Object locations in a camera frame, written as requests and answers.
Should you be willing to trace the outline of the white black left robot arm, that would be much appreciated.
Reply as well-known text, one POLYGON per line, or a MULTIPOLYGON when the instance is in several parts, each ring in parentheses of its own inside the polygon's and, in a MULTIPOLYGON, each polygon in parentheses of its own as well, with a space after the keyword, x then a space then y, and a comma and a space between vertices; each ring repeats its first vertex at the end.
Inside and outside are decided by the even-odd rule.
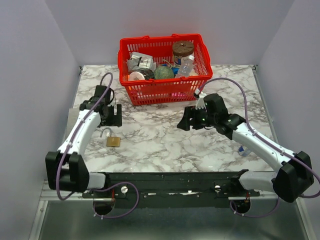
POLYGON ((88 171, 83 155, 96 128, 121 126, 122 105, 116 104, 114 90, 97 85, 94 95, 80 104, 67 139, 45 157, 50 189, 78 193, 93 189, 99 197, 107 197, 111 185, 106 182, 106 175, 88 171))

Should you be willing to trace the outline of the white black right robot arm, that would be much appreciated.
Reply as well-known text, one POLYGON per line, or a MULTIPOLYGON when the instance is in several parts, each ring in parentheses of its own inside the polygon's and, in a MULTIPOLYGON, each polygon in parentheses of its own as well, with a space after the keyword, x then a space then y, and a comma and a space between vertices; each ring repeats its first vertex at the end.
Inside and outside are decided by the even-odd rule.
POLYGON ((311 159, 305 152, 294 153, 260 135, 243 117, 229 113, 217 93, 201 93, 196 105, 185 107, 177 128, 189 131, 210 127, 247 147, 273 169, 273 172, 243 170, 230 183, 234 195, 241 196, 247 190, 262 190, 274 192, 282 200, 292 203, 314 183, 310 172, 311 159))

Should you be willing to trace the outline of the large brass padlock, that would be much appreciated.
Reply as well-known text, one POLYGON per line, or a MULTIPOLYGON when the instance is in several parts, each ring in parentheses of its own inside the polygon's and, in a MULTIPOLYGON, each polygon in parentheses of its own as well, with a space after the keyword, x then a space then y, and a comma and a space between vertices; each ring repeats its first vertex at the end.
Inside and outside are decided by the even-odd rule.
POLYGON ((104 127, 100 131, 100 137, 102 138, 105 132, 108 132, 108 135, 106 136, 106 147, 114 147, 118 148, 121 144, 121 138, 117 136, 113 136, 112 129, 110 127, 104 127))

